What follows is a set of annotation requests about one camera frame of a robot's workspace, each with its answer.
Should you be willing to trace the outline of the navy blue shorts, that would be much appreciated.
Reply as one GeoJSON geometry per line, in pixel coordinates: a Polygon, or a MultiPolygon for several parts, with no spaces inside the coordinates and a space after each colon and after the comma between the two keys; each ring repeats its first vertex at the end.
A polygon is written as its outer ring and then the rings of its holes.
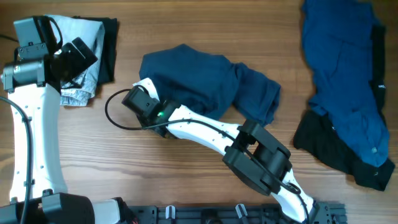
{"type": "Polygon", "coordinates": [[[273,122],[281,86],[244,63],[181,44],[145,54],[139,76],[152,80],[161,101],[174,100],[219,120],[230,106],[261,126],[273,122]]]}

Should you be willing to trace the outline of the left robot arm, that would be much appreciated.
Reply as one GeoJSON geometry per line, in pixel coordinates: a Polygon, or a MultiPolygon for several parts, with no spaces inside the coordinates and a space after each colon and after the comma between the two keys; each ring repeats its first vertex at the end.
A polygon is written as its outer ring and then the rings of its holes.
{"type": "Polygon", "coordinates": [[[93,203],[68,193],[60,165],[58,114],[61,83],[71,80],[96,57],[81,39],[64,44],[48,16],[15,21],[19,46],[1,80],[12,108],[15,163],[9,205],[2,223],[122,223],[123,203],[93,203]]]}

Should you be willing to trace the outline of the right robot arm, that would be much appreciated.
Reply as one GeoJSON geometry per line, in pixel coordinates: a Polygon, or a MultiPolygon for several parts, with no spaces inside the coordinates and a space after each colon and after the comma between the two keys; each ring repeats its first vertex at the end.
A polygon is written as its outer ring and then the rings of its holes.
{"type": "Polygon", "coordinates": [[[314,200],[295,180],[290,151],[257,122],[222,123],[174,101],[161,103],[141,86],[130,89],[122,104],[137,115],[143,129],[160,128],[177,139],[194,141],[220,153],[222,161],[244,184],[273,196],[289,220],[311,223],[314,200]]]}

